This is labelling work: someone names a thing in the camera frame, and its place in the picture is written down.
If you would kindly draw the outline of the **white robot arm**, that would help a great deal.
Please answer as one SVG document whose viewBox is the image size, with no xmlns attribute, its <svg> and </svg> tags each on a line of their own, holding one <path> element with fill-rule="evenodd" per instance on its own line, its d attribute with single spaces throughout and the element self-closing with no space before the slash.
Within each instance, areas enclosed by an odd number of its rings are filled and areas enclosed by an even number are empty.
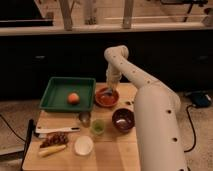
<svg viewBox="0 0 213 171">
<path fill-rule="evenodd" d="M 141 171 L 188 171 L 176 114 L 179 96 L 156 77 L 128 61 L 124 45 L 104 51 L 106 81 L 115 88 L 124 75 L 137 89 L 134 117 Z"/>
</svg>

